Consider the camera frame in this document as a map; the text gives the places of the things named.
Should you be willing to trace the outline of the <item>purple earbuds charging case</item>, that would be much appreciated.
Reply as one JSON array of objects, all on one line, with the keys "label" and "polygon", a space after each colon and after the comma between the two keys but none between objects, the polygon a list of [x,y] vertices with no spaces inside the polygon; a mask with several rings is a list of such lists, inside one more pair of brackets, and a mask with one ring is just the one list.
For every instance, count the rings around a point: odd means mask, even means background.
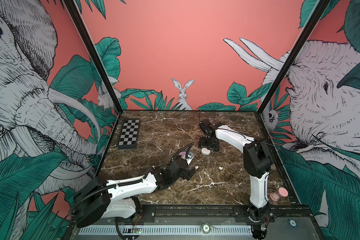
[{"label": "purple earbuds charging case", "polygon": [[180,152],[179,156],[180,156],[180,158],[185,159],[186,158],[186,152]]}]

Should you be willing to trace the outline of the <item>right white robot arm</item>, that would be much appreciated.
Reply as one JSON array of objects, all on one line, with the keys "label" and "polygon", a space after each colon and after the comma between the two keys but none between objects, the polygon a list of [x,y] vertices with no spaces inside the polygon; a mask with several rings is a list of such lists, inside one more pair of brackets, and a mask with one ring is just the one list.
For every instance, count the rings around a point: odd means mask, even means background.
[{"label": "right white robot arm", "polygon": [[254,138],[239,133],[221,123],[212,124],[209,120],[200,121],[199,127],[205,134],[199,140],[199,147],[219,151],[219,141],[224,141],[243,154],[244,169],[250,175],[251,194],[249,218],[261,222],[269,210],[268,177],[273,164],[270,145],[262,138]]}]

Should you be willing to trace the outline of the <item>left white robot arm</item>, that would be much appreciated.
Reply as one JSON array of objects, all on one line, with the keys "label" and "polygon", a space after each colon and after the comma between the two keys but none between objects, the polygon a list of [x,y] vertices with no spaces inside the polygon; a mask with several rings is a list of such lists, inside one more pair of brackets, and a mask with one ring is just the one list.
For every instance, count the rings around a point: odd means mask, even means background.
[{"label": "left white robot arm", "polygon": [[145,212],[137,196],[166,190],[178,179],[190,180],[196,172],[190,168],[193,158],[193,153],[182,152],[174,155],[168,164],[130,179],[111,181],[96,177],[75,194],[69,216],[78,228],[104,218],[137,223]]}]

